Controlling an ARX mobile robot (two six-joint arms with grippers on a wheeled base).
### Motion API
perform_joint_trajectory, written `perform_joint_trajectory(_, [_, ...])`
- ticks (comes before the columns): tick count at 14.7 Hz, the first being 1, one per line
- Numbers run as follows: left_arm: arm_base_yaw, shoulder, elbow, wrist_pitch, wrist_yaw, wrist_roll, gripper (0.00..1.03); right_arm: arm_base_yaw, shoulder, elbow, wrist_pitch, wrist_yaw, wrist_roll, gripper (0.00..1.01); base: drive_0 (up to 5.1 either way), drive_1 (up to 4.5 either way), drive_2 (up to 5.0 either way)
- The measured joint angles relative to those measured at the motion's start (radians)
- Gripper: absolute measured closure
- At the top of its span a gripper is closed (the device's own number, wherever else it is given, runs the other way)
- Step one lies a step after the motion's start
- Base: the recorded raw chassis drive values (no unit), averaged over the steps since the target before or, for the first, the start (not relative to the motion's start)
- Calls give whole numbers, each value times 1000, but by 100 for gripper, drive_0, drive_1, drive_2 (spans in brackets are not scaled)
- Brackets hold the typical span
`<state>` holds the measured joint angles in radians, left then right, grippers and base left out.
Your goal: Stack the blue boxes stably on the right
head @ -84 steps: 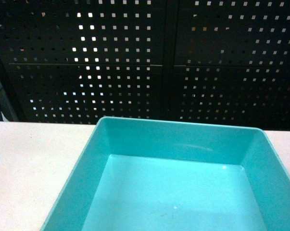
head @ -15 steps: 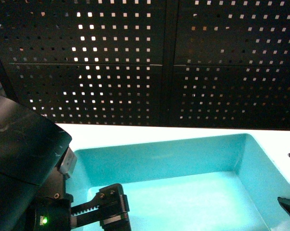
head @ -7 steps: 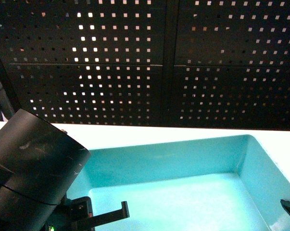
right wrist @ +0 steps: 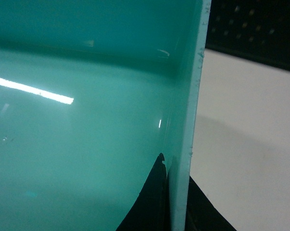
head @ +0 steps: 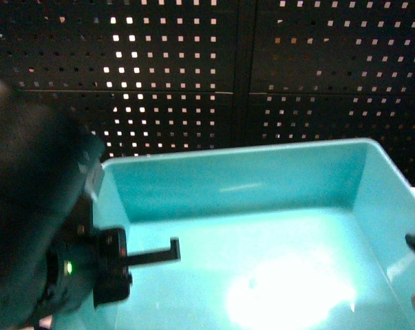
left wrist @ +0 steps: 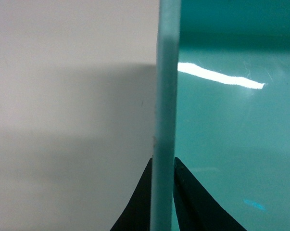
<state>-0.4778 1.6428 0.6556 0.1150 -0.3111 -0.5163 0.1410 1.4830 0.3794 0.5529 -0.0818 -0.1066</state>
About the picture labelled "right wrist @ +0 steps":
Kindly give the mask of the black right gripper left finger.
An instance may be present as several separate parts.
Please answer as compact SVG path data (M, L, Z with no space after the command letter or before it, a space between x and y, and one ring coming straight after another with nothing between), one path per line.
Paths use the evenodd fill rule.
M135 203L118 231L163 231L167 174L163 153L157 156Z

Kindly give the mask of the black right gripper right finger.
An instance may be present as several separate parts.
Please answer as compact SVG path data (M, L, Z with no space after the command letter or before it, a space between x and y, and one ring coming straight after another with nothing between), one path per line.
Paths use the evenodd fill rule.
M186 231L235 231L236 229L215 209L196 182L189 179Z

